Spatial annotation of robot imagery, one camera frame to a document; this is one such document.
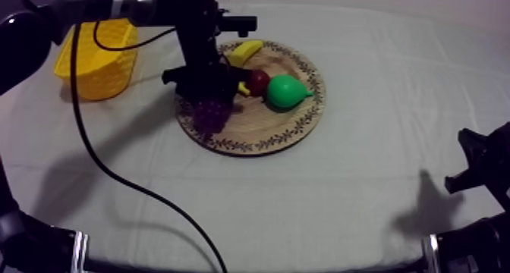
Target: green pear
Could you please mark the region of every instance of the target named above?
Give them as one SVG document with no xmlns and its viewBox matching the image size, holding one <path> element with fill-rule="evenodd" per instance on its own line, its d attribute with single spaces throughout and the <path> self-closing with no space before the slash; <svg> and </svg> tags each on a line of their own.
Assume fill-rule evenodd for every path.
<svg viewBox="0 0 510 273">
<path fill-rule="evenodd" d="M 292 108 L 312 95 L 313 92 L 291 75 L 274 76 L 267 87 L 267 99 L 278 108 Z"/>
</svg>

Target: yellow banana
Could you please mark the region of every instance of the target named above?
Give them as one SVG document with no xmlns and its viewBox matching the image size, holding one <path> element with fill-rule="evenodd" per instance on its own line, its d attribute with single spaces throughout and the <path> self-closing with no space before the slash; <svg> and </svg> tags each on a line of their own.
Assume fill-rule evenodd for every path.
<svg viewBox="0 0 510 273">
<path fill-rule="evenodd" d="M 241 43 L 241 45 L 234 49 L 228 56 L 228 62 L 234 67 L 243 67 L 244 62 L 262 48 L 262 44 L 262 40 L 251 40 Z"/>
</svg>

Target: plastic fruit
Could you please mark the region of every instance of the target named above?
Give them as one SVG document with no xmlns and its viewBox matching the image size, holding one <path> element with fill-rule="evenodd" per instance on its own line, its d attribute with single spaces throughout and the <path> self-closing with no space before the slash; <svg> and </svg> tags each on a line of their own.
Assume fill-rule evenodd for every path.
<svg viewBox="0 0 510 273">
<path fill-rule="evenodd" d="M 253 97 L 264 96 L 267 92 L 267 86 L 271 78 L 262 70 L 253 70 L 251 72 L 250 81 L 247 82 L 246 87 L 250 90 Z"/>
<path fill-rule="evenodd" d="M 290 75 L 274 76 L 267 87 L 267 99 L 278 108 L 292 108 L 305 97 L 312 96 L 306 86 Z"/>
<path fill-rule="evenodd" d="M 244 82 L 239 82 L 238 92 L 240 92 L 241 94 L 243 94 L 246 97 L 249 97 L 251 95 L 251 91 L 246 87 Z"/>
<path fill-rule="evenodd" d="M 194 106 L 194 127 L 199 133 L 220 133 L 231 108 L 217 100 L 204 100 Z"/>
<path fill-rule="evenodd" d="M 262 40 L 250 40 L 241 43 L 234 51 L 228 56 L 228 62 L 234 67 L 243 67 L 248 58 L 253 56 L 262 48 Z"/>
</svg>

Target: black cable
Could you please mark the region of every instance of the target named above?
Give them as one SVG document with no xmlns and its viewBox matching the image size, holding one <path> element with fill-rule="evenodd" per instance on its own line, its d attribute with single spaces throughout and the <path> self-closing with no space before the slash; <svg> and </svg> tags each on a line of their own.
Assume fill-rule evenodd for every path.
<svg viewBox="0 0 510 273">
<path fill-rule="evenodd" d="M 162 36 L 165 36 L 165 35 L 167 35 L 169 33 L 173 33 L 175 31 L 175 28 L 172 27 L 170 30 L 165 30 L 164 32 L 158 34 L 157 36 L 151 37 L 150 39 L 142 41 L 142 42 L 137 43 L 135 45 L 125 46 L 125 47 L 108 47 L 108 46 L 104 46 L 97 39 L 97 30 L 99 29 L 99 24 L 100 23 L 101 23 L 101 21 L 98 20 L 96 22 L 96 25 L 94 26 L 94 32 L 93 32 L 94 42 L 97 44 L 98 47 L 100 47 L 101 49 L 108 50 L 109 52 L 122 52 L 124 50 L 129 50 L 129 49 L 137 49 L 137 48 L 139 48 L 141 46 L 147 45 L 147 44 L 149 44 L 149 43 L 159 39 Z"/>
<path fill-rule="evenodd" d="M 203 239 L 207 242 L 207 245 L 211 248 L 212 252 L 214 253 L 215 257 L 218 259 L 218 263 L 222 269 L 223 273 L 228 273 L 228 270 L 225 266 L 225 263 L 223 262 L 223 258 L 221 254 L 219 253 L 218 249 L 216 249 L 216 246 L 214 245 L 213 241 L 209 238 L 207 233 L 204 229 L 202 229 L 201 226 L 198 225 L 198 223 L 193 220 L 193 218 L 187 214 L 183 209 L 179 208 L 177 205 L 175 205 L 173 202 L 170 202 L 163 196 L 160 196 L 157 193 L 154 193 L 151 190 L 148 190 L 142 186 L 139 186 L 133 182 L 130 182 L 129 180 L 124 179 L 123 177 L 120 177 L 115 172 L 110 170 L 106 165 L 104 165 L 99 157 L 97 156 L 96 152 L 94 151 L 94 148 L 92 147 L 92 144 L 89 141 L 89 138 L 87 136 L 87 131 L 85 130 L 85 126 L 83 125 L 83 119 L 81 117 L 81 111 L 80 111 L 80 104 L 78 102 L 78 88 L 77 88 L 77 80 L 76 80 L 76 65 L 77 65 L 77 53 L 78 53 L 78 38 L 80 36 L 80 30 L 81 30 L 81 24 L 76 24 L 74 26 L 74 35 L 73 40 L 71 43 L 71 98 L 73 102 L 73 110 L 74 110 L 74 117 L 76 118 L 76 125 L 78 126 L 78 132 L 80 133 L 80 137 L 83 140 L 83 144 L 85 145 L 85 148 L 87 149 L 90 157 L 92 160 L 97 164 L 97 166 L 103 170 L 108 176 L 116 180 L 117 182 L 124 184 L 127 187 L 130 187 L 131 189 L 134 189 L 138 192 L 144 193 L 163 204 L 169 206 L 173 210 L 175 210 L 179 215 L 181 215 L 186 221 L 188 221 L 193 227 L 200 233 L 200 235 L 203 237 Z"/>
</svg>

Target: red apple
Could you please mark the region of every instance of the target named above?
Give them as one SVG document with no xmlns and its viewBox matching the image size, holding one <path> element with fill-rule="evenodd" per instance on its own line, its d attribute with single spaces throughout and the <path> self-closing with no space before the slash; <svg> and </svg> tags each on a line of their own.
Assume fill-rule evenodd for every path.
<svg viewBox="0 0 510 273">
<path fill-rule="evenodd" d="M 250 90 L 251 96 L 264 96 L 270 80 L 271 78 L 266 72 L 262 70 L 253 70 L 251 72 L 250 81 L 247 82 L 246 87 Z"/>
</svg>

